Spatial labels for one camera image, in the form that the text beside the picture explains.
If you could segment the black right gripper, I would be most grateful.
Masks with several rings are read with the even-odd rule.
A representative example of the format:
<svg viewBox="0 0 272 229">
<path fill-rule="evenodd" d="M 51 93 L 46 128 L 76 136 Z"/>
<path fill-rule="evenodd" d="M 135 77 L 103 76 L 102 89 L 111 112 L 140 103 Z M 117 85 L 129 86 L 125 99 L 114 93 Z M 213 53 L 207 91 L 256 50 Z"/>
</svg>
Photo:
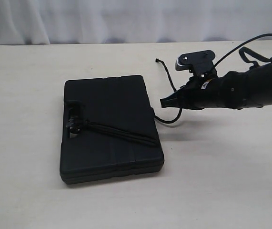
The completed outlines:
<svg viewBox="0 0 272 229">
<path fill-rule="evenodd" d="M 272 105 L 272 69 L 228 72 L 223 77 L 208 80 L 193 76 L 178 92 L 160 99 L 160 103 L 162 108 L 189 110 L 241 110 Z"/>
</svg>

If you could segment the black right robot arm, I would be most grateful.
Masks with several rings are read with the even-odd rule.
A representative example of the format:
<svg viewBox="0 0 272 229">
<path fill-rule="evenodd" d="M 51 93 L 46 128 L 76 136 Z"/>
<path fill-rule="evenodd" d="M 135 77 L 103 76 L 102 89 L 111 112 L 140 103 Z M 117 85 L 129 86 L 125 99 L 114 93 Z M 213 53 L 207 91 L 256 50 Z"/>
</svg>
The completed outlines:
<svg viewBox="0 0 272 229">
<path fill-rule="evenodd" d="M 163 108 L 262 108 L 272 105 L 272 63 L 246 72 L 230 71 L 223 77 L 191 77 L 170 96 L 160 100 Z"/>
</svg>

